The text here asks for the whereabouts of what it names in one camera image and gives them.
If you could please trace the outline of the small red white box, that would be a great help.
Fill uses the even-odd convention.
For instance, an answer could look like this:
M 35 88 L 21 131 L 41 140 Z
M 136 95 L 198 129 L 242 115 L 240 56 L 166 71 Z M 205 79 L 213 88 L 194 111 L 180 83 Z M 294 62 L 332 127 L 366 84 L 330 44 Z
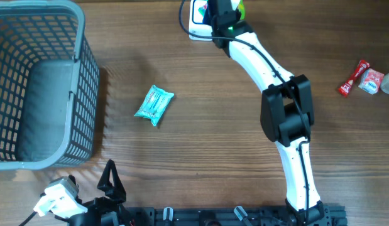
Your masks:
M 369 68 L 362 74 L 358 87 L 371 95 L 376 94 L 384 76 L 383 73 Z

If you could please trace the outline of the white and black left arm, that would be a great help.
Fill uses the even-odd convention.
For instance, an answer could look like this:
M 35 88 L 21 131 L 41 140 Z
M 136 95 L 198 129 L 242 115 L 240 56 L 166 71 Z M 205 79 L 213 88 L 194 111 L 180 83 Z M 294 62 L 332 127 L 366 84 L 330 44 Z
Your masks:
M 54 218 L 67 222 L 68 225 L 109 225 L 110 221 L 102 218 L 108 214 L 115 214 L 116 223 L 113 225 L 136 225 L 133 215 L 123 206 L 126 201 L 126 191 L 118 176 L 115 162 L 111 159 L 107 161 L 101 178 L 97 184 L 97 189 L 105 193 L 105 196 L 95 198 L 82 204 L 87 207 L 85 213 L 76 214 L 72 217 L 60 217 L 55 215 Z

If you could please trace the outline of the Haribo gummy candy bag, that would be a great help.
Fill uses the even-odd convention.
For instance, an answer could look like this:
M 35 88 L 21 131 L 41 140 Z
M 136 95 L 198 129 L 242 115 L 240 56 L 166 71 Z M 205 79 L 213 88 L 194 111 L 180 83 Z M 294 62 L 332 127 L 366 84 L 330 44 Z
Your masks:
M 193 1 L 193 7 L 195 8 L 195 12 L 199 13 L 202 17 L 204 17 L 207 9 L 207 4 L 208 4 L 208 0 Z M 231 0 L 231 4 L 233 9 L 239 10 L 239 12 L 241 13 L 240 20 L 243 20 L 246 14 L 243 0 Z

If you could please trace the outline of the teal tissue packet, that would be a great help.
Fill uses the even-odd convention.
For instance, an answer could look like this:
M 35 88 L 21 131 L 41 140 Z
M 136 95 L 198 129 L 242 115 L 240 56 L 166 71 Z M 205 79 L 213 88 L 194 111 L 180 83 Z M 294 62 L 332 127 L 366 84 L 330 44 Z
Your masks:
M 152 125 L 156 127 L 174 95 L 174 93 L 152 85 L 134 116 L 149 119 Z

